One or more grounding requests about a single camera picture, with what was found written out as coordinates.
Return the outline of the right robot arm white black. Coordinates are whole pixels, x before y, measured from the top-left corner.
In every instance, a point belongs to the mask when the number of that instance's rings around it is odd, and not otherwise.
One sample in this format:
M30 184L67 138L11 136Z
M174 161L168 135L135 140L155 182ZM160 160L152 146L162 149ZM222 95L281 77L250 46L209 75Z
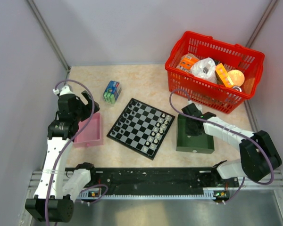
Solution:
M194 103L182 108L182 112L187 118L186 128L190 136L219 138L240 153L239 159L223 161L214 166L216 171L210 175L214 185L222 186L233 177L248 177L258 182L282 165L282 159L267 132L244 130L211 112L203 114Z

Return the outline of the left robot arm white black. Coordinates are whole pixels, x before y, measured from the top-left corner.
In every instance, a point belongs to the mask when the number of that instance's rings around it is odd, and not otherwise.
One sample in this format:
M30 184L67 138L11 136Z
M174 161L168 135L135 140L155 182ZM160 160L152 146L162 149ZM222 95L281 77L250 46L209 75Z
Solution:
M89 91L82 95L87 104L69 88L58 92L58 110L48 126L47 153L42 175L33 198L25 201L25 209L32 217L49 225L51 222L69 222L74 203L84 186L94 186L98 176L90 171L89 163L79 165L71 178L64 183L69 152L75 138L82 132L79 123L90 122L99 105Z

